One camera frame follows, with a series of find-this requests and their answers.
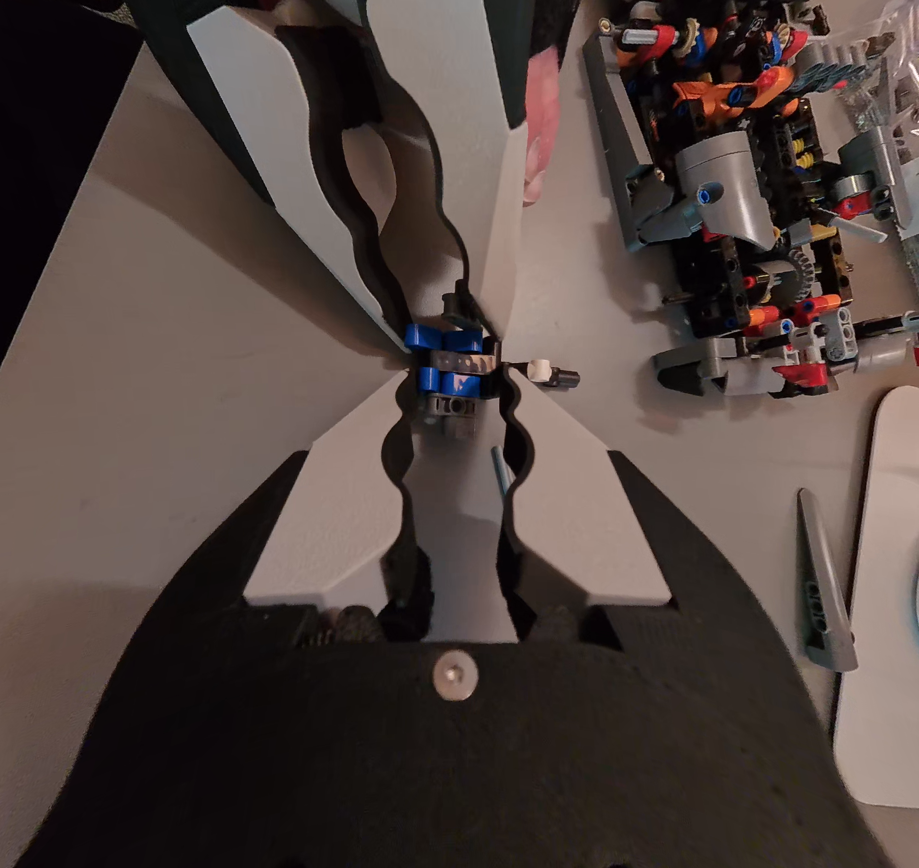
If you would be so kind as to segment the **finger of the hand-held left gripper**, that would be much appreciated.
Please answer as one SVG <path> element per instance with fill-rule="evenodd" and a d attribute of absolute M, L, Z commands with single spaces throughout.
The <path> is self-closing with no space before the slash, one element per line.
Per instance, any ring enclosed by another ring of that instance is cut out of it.
<path fill-rule="evenodd" d="M 381 63 L 426 121 L 437 205 L 483 320 L 505 334 L 523 216 L 532 0 L 366 0 Z"/>
<path fill-rule="evenodd" d="M 349 170 L 347 91 L 330 67 L 344 50 L 362 68 L 360 45 L 340 27 L 282 25 L 227 6 L 189 24 L 188 33 L 271 205 L 407 353 L 410 312 L 382 256 L 377 213 Z"/>

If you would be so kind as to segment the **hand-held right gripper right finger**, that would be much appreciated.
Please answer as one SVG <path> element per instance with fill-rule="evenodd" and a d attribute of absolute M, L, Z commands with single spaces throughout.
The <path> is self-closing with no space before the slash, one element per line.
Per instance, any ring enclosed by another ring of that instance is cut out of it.
<path fill-rule="evenodd" d="M 496 570 L 516 637 L 556 614 L 579 635 L 595 610 L 669 604 L 605 443 L 514 366 L 501 371 L 499 410 L 510 480 Z"/>

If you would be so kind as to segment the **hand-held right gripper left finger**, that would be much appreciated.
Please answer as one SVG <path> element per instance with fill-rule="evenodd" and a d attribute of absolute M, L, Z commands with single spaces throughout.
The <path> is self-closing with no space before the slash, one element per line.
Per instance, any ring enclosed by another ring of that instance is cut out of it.
<path fill-rule="evenodd" d="M 249 604 L 365 607 L 390 640 L 428 634 L 430 561 L 404 482 L 416 410 L 415 378 L 400 371 L 314 441 L 248 578 Z"/>

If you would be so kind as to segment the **blue and black lego subassembly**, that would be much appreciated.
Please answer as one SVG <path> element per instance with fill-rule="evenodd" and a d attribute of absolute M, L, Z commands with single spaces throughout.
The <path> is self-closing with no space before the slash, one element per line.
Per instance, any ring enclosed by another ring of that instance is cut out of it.
<path fill-rule="evenodd" d="M 462 282 L 443 296 L 436 323 L 409 323 L 405 348 L 415 357 L 422 421 L 444 436 L 473 438 L 484 404 L 497 395 L 503 341 Z"/>

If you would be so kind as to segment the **white and black lego pin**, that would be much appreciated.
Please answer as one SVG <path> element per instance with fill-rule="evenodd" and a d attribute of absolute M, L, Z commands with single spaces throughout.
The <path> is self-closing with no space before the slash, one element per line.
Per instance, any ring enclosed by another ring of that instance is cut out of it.
<path fill-rule="evenodd" d="M 526 376 L 530 383 L 544 389 L 576 389 L 580 374 L 553 366 L 548 359 L 533 359 L 527 363 Z"/>

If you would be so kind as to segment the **dark grey curved lego panel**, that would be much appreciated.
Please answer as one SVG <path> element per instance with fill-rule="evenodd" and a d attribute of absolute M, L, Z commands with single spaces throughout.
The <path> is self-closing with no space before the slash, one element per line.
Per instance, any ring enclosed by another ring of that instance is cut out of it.
<path fill-rule="evenodd" d="M 807 488 L 798 490 L 797 503 L 804 550 L 803 649 L 821 668 L 839 674 L 852 672 L 858 667 L 855 638 L 820 504 Z"/>

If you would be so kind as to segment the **large lego vehicle assembly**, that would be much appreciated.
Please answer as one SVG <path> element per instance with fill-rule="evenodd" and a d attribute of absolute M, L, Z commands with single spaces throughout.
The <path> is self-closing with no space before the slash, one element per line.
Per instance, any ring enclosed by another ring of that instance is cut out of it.
<path fill-rule="evenodd" d="M 821 0 L 611 0 L 583 59 L 624 242 L 665 244 L 693 341 L 666 389 L 794 399 L 917 362 L 917 311 L 855 321 L 844 237 L 897 235 L 917 282 L 917 149 L 858 132 L 867 29 Z"/>

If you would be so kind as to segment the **person's left hand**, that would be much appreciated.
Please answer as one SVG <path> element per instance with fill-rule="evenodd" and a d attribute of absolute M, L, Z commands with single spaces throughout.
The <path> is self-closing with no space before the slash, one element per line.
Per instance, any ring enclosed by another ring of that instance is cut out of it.
<path fill-rule="evenodd" d="M 527 64 L 525 95 L 527 153 L 523 204 L 535 204 L 541 194 L 560 124 L 560 61 L 551 45 Z"/>

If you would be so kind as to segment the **person's black-clothed body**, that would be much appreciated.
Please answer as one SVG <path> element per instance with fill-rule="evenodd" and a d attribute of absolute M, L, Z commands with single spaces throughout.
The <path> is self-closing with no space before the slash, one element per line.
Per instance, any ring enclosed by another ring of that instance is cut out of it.
<path fill-rule="evenodd" d="M 1 0 L 1 357 L 142 46 L 60 0 Z"/>

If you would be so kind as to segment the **white book stand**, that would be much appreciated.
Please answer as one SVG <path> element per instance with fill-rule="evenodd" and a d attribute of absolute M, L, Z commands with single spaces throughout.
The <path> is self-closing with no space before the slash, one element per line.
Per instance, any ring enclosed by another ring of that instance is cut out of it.
<path fill-rule="evenodd" d="M 841 678 L 833 752 L 867 805 L 918 806 L 918 389 L 879 404 L 851 599 L 858 666 Z"/>

